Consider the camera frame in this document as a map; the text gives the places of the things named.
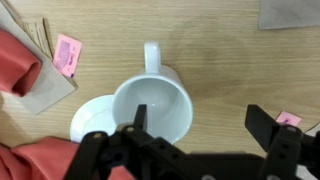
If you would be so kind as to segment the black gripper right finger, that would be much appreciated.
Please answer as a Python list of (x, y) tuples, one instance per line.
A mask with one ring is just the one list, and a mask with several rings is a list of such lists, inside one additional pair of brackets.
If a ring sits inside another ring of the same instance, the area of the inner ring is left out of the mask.
[(266, 152), (266, 156), (269, 156), (269, 150), (280, 125), (260, 106), (249, 104), (246, 110), (245, 127)]

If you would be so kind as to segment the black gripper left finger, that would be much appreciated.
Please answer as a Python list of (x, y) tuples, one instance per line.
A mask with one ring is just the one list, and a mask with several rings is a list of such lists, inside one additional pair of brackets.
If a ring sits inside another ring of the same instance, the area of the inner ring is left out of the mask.
[(147, 128), (147, 105), (140, 104), (137, 108), (134, 118), (134, 125), (142, 130)]

